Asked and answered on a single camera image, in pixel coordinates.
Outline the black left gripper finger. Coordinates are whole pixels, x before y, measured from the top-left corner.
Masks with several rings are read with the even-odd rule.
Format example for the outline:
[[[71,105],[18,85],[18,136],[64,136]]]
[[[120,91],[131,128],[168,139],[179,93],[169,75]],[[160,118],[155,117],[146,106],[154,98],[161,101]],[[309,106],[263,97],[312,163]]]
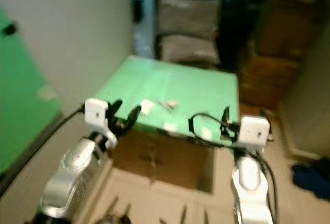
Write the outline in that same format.
[[[121,119],[117,117],[117,112],[122,106],[123,101],[118,99],[114,102],[108,102],[108,110],[107,110],[107,122],[108,123],[117,123],[120,122]]]
[[[135,108],[133,108],[129,115],[127,116],[127,119],[125,121],[125,130],[130,130],[134,127],[135,123],[137,122],[137,118],[139,118],[139,115],[141,113],[142,106],[137,105]]]

